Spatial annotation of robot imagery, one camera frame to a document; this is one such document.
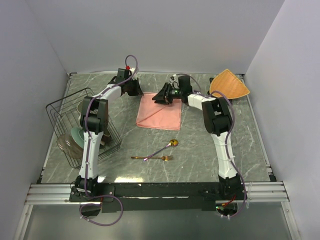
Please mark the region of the pink satin napkin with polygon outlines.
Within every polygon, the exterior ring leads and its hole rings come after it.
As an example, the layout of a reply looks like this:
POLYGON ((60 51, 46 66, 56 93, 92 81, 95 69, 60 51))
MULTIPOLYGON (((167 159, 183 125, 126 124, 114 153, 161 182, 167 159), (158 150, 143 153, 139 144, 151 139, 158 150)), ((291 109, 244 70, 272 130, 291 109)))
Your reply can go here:
POLYGON ((179 131, 181 129, 180 99, 174 99, 170 105, 154 103, 156 93, 145 92, 139 104, 136 126, 140 128, 179 131))

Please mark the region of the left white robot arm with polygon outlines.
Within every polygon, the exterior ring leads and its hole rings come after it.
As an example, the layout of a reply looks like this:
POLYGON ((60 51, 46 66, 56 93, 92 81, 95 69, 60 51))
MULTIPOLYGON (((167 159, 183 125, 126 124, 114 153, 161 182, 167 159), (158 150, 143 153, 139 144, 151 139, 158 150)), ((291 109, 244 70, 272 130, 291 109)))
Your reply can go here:
POLYGON ((98 158, 100 143, 109 124, 109 103, 125 93, 133 96, 142 94, 139 80, 134 79, 137 72, 137 67, 119 68, 117 75, 105 89, 83 99, 80 125, 83 130, 84 148, 74 187, 88 201, 94 201, 99 195, 98 158))

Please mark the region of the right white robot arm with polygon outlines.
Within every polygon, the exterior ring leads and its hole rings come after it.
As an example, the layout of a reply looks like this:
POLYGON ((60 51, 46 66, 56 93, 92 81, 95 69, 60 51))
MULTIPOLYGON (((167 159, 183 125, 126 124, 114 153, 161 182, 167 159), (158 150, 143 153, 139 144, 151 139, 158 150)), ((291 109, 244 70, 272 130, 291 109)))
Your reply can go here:
POLYGON ((202 112, 205 129, 213 139, 218 159, 218 194, 228 200, 244 189, 244 180, 235 165, 231 143, 235 113, 225 94, 213 91, 205 96, 193 89, 192 79, 188 74, 172 75, 170 82, 166 82, 152 100, 161 105, 171 105, 174 100, 181 100, 185 105, 202 112))

